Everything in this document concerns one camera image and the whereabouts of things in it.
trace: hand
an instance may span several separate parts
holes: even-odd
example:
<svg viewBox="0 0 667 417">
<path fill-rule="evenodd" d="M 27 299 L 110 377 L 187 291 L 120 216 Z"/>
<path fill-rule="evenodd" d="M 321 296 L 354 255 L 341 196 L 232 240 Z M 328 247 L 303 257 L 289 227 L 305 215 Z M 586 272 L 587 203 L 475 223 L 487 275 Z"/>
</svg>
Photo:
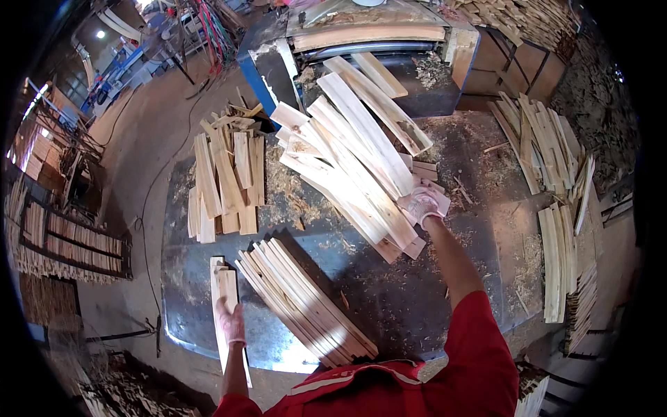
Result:
<svg viewBox="0 0 667 417">
<path fill-rule="evenodd" d="M 424 228 L 424 219 L 428 216 L 442 218 L 438 213 L 437 191 L 431 184 L 428 179 L 422 179 L 419 184 L 416 184 L 410 195 L 401 197 L 396 201 L 419 222 L 422 229 Z"/>
<path fill-rule="evenodd" d="M 232 342 L 241 342 L 245 346 L 245 322 L 243 321 L 243 306 L 241 304 L 236 304 L 234 307 L 234 312 L 229 313 L 227 306 L 225 305 L 227 297 L 223 296 L 218 298 L 215 303 L 215 314 L 217 315 L 218 328 L 215 329 L 216 332 L 222 332 L 225 335 L 225 340 L 227 344 Z"/>
</svg>

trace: metal rack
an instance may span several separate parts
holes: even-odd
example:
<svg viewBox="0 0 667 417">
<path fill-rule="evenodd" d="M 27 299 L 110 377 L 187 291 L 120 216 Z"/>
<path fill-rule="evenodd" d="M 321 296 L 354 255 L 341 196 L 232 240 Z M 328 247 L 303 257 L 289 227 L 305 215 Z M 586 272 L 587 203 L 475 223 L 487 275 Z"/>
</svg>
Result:
<svg viewBox="0 0 667 417">
<path fill-rule="evenodd" d="M 30 203 L 34 202 L 37 205 L 40 205 L 44 210 L 45 210 L 45 219 L 43 221 L 43 229 L 42 229 L 42 236 L 43 236 L 43 241 L 41 242 L 41 247 L 38 245 L 35 245 L 33 242 L 30 242 L 29 240 L 26 239 L 24 232 L 26 231 L 25 229 L 25 218 L 26 218 L 26 213 L 27 213 L 27 208 L 30 206 Z M 85 228 L 87 230 L 90 230 L 93 233 L 107 236 L 109 238 L 118 240 L 121 242 L 121 254 L 114 254 L 112 252 L 107 252 L 105 250 L 101 250 L 99 248 L 95 248 L 90 245 L 86 245 L 84 243 L 81 243 L 77 240 L 68 238 L 66 236 L 63 236 L 61 234 L 58 234 L 57 232 L 54 232 L 49 229 L 49 219 L 51 216 L 57 216 L 59 218 L 64 219 L 67 222 L 71 222 L 79 227 Z M 104 256 L 108 256 L 113 259 L 118 259 L 121 260 L 121 271 L 113 271 L 113 270 L 107 270 L 104 268 L 100 268 L 99 266 L 94 266 L 90 264 L 86 264 L 84 262 L 80 262 L 77 260 L 72 260 L 70 258 L 66 258 L 65 256 L 62 256 L 61 254 L 56 254 L 51 251 L 49 251 L 46 248 L 46 239 L 47 236 L 53 236 L 55 238 L 58 238 L 60 240 L 63 240 L 64 242 L 67 242 L 71 245 L 77 246 L 81 249 L 84 250 L 89 250 L 91 252 L 95 252 L 97 254 L 101 254 Z M 22 246 L 25 246 L 27 249 L 30 249 L 37 254 L 40 254 L 46 258 L 49 258 L 51 260 L 61 262 L 62 264 L 72 266 L 75 268 L 79 268 L 82 270 L 90 271 L 90 272 L 95 272 L 97 274 L 103 274 L 103 275 L 108 275 L 114 278 L 119 278 L 119 279 L 124 279 L 124 280 L 131 280 L 132 279 L 132 269 L 131 269 L 131 264 L 130 264 L 130 253 L 131 253 L 131 244 L 127 241 L 127 239 L 119 238 L 117 236 L 113 236 L 106 232 L 105 230 L 93 228 L 89 225 L 86 225 L 83 222 L 80 222 L 76 219 L 67 217 L 61 213 L 59 213 L 57 210 L 53 209 L 50 205 L 43 203 L 42 201 L 39 201 L 38 199 L 35 199 L 32 195 L 26 195 L 25 199 L 25 204 L 23 205 L 23 211 L 21 212 L 21 224 L 20 224 L 20 232 L 19 232 L 19 243 Z"/>
</svg>

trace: wood scrap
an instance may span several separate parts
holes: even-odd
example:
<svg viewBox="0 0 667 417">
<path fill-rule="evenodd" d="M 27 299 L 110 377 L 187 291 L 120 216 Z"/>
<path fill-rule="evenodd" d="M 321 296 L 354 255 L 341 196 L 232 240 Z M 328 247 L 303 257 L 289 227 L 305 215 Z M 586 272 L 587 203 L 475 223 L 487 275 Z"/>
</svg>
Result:
<svg viewBox="0 0 667 417">
<path fill-rule="evenodd" d="M 406 88 L 370 52 L 353 53 L 352 59 L 359 64 L 362 72 L 370 78 L 389 98 L 408 95 Z"/>
</svg>

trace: concrete floor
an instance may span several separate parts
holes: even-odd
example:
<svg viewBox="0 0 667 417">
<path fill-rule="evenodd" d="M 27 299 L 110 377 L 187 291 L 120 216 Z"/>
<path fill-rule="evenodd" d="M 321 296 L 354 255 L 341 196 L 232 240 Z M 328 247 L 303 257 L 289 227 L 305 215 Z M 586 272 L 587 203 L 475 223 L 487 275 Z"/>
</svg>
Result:
<svg viewBox="0 0 667 417">
<path fill-rule="evenodd" d="M 204 79 L 208 68 L 201 54 L 191 57 L 188 63 L 188 72 L 195 80 Z M 221 74 L 199 101 L 197 98 L 184 99 L 190 85 L 178 70 L 172 69 L 135 92 L 115 128 L 113 124 L 121 108 L 130 99 L 130 93 L 120 97 L 91 128 L 91 134 L 101 143 L 109 139 L 113 128 L 113 137 L 102 161 L 108 176 L 105 189 L 110 191 L 104 196 L 107 205 L 105 221 L 110 230 L 122 233 L 136 216 L 141 216 L 149 185 L 159 172 L 143 216 L 145 257 L 141 230 L 136 231 L 134 227 L 129 229 L 133 242 L 131 262 L 134 280 L 111 286 L 79 285 L 81 311 L 91 335 L 95 331 L 112 334 L 140 330 L 145 318 L 155 324 L 158 307 L 153 299 L 151 285 L 159 301 L 162 227 L 171 170 L 175 162 L 193 155 L 192 139 L 201 131 L 199 120 L 202 117 L 209 116 L 211 111 L 220 111 L 227 103 L 227 98 L 238 104 L 236 86 L 239 86 L 248 105 L 257 103 L 238 66 Z M 634 268 L 633 239 L 632 218 L 604 231 L 605 253 L 598 266 L 599 298 L 595 328 L 605 326 L 612 307 L 623 297 L 628 287 Z M 149 282 L 146 263 L 152 284 Z M 505 338 L 513 356 L 536 340 L 545 340 L 544 346 L 547 348 L 531 353 L 531 356 L 539 358 L 541 364 L 551 370 L 561 365 L 550 359 L 558 356 L 552 355 L 550 346 L 553 338 L 543 336 L 553 334 L 560 328 L 562 326 L 543 323 L 538 315 L 508 332 Z M 206 397 L 197 404 L 204 415 L 210 414 L 217 404 L 220 389 L 218 361 L 187 351 L 163 336 L 159 359 L 155 357 L 155 336 L 128 338 L 107 344 L 110 348 L 129 350 L 142 362 L 171 374 L 192 390 L 210 396 L 211 400 Z M 442 366 L 442 362 L 432 364 L 431 372 L 428 373 L 433 374 Z M 305 378 L 302 374 L 255 368 L 251 368 L 250 374 L 254 385 L 250 395 L 262 410 L 273 406 L 292 386 Z"/>
</svg>

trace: workshop machinery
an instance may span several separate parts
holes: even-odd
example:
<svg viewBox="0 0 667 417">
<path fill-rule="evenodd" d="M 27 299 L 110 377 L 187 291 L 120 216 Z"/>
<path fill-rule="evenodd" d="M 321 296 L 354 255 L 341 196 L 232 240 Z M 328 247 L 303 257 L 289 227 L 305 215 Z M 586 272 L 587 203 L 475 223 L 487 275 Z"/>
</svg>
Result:
<svg viewBox="0 0 667 417">
<path fill-rule="evenodd" d="M 371 52 L 408 90 L 396 103 L 412 118 L 430 117 L 456 108 L 479 40 L 465 19 L 445 19 L 427 3 L 327 0 L 264 15 L 243 38 L 238 61 L 271 114 L 280 101 L 303 111 L 317 99 L 317 88 L 299 82 L 304 71 L 313 71 L 314 83 L 323 60 Z"/>
</svg>

